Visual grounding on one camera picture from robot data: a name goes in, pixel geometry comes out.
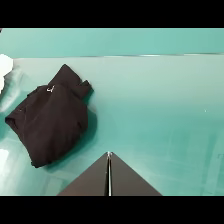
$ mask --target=black triangular object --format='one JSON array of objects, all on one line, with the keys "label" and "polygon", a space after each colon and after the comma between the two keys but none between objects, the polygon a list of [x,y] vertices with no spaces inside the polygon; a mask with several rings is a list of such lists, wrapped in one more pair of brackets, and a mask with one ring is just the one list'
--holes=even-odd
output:
[{"label": "black triangular object", "polygon": [[116,154],[111,156],[112,196],[161,196]]},{"label": "black triangular object", "polygon": [[104,196],[107,185],[107,153],[78,176],[58,196]]}]

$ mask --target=teal surface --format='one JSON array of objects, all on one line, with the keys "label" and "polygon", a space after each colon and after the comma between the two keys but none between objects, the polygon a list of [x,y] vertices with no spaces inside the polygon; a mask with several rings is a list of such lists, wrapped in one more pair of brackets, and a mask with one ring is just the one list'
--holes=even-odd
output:
[{"label": "teal surface", "polygon": [[223,28],[4,28],[12,58],[224,52]]},{"label": "teal surface", "polygon": [[[64,63],[94,87],[89,129],[35,169],[4,117]],[[224,195],[223,82],[223,55],[14,60],[0,99],[0,195],[56,195],[106,151],[163,195]]]}]

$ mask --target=teal wall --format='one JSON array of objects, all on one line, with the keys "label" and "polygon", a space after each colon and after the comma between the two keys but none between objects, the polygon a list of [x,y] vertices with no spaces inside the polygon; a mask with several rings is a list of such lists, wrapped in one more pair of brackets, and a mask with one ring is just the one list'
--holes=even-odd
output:
[{"label": "teal wall", "polygon": [[5,28],[0,34],[0,53],[13,58],[221,52],[223,28]]}]

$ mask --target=black cloth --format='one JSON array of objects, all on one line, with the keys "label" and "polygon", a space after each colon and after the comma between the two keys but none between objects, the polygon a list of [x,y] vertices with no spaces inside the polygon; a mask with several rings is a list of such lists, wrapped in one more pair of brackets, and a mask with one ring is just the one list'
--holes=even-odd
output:
[{"label": "black cloth", "polygon": [[48,85],[38,86],[6,118],[36,168],[60,159],[87,129],[88,81],[63,65]]}]

